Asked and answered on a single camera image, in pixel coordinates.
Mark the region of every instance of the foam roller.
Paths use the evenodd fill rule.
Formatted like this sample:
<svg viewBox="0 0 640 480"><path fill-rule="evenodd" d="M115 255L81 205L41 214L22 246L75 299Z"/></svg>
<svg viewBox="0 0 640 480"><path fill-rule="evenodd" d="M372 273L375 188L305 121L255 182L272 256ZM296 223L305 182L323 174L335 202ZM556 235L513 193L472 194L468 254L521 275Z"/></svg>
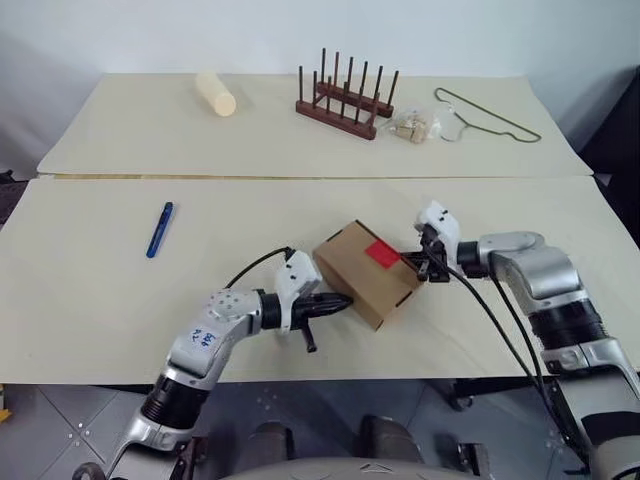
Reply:
<svg viewBox="0 0 640 480"><path fill-rule="evenodd" d="M221 117L228 117L236 111L236 99L215 73L196 75L196 88L211 105L213 111Z"/></svg>

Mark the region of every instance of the table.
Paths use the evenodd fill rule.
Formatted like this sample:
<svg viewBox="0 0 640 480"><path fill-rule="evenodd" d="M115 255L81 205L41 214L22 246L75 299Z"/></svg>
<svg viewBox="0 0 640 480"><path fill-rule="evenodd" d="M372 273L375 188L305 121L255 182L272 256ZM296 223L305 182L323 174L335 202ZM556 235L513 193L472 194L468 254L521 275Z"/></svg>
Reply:
<svg viewBox="0 0 640 480"><path fill-rule="evenodd" d="M464 239L533 230L568 252L609 332L636 368L640 252L588 177L410 180L56 180L30 182L0 234L0 380L151 383L176 333L208 294L259 255L310 252L354 218L400 250L429 197ZM176 204L158 256L145 250L165 201ZM273 288L278 261L246 287ZM492 285L475 281L516 347L524 344ZM222 381L521 375L458 283L423 286L374 332L353 311L298 332L241 342Z"/></svg>
<svg viewBox="0 0 640 480"><path fill-rule="evenodd" d="M270 178L549 177L589 175L525 77L403 77L394 104L435 105L446 87L542 135L534 144L467 130L462 140L414 145L380 127L370 142L294 112L297 77L223 76L237 112L216 116L195 92L192 74L105 75L71 126L38 166L74 176ZM389 78L381 92L388 92ZM373 88L374 79L368 82ZM311 83L305 81L306 97ZM474 123L502 122L456 101Z"/></svg>

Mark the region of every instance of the red sticker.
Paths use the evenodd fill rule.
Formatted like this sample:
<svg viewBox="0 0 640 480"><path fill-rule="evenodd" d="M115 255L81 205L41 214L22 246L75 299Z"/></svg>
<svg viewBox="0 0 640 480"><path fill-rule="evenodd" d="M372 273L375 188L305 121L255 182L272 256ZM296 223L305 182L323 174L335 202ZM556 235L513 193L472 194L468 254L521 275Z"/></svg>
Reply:
<svg viewBox="0 0 640 480"><path fill-rule="evenodd" d="M373 242L365 252L385 269L400 260L400 254L382 240Z"/></svg>

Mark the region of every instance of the cardboard box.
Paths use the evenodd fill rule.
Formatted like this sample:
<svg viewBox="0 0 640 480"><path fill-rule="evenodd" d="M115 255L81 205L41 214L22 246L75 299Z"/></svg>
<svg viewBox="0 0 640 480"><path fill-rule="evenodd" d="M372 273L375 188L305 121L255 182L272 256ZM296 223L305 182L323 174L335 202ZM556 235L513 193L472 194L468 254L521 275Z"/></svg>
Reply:
<svg viewBox="0 0 640 480"><path fill-rule="evenodd" d="M353 297L353 308L375 330L421 284L413 265L358 220L316 248L313 257L329 286Z"/></svg>

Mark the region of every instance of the wire hanger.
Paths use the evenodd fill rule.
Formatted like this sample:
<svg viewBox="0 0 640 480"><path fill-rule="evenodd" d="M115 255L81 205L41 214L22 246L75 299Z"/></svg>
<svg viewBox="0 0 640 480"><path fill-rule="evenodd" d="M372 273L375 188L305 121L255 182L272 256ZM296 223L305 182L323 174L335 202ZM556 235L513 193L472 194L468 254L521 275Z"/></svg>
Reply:
<svg viewBox="0 0 640 480"><path fill-rule="evenodd" d="M462 115L460 115L458 112L456 112L455 108L453 108L453 104L447 100L444 100L442 98L440 98L440 92L444 92L447 93L449 95L451 95L452 97L457 98L458 100L463 101L464 103L471 105L474 108L477 108L478 110L491 115L494 118L497 118L498 120L502 120L505 123L508 123L509 125L519 128L522 131L527 132L529 135L533 136L533 139L527 139L527 138L521 138L521 137L517 137L516 135L514 135L513 133L509 132L509 131L498 131L498 130L491 130L490 128L486 128L486 127L481 127L480 125L474 125L473 123L468 122L467 120L465 120ZM462 122L462 124L464 125L461 129L460 132L458 133L458 136L455 139L449 139L449 138L445 138L442 135L440 136L440 138L442 138L443 140L446 140L447 142L455 142L460 140L460 138L462 137L462 132L464 130L466 130L467 128L475 128L476 130L481 130L483 132L486 133L491 133L492 135L508 135L509 137L513 138L516 142L522 142L522 143L536 143L538 141L540 141L542 139L542 137L537 134L536 132L534 132L533 130L529 130L526 127L523 127L522 125L519 125L515 122L512 122L511 120L509 120L508 118L505 118L501 115L498 115L497 113L492 112L491 110L487 110L486 108L478 105L475 102L472 102L471 100L469 100L468 98L464 98L461 95L458 95L457 93L453 93L451 90L447 90L446 88L442 88L442 87L438 87L433 91L433 95L438 99L438 101L440 102L444 102L444 103L448 103L449 105L451 105L452 107L452 112L455 115L455 117L460 120Z"/></svg>

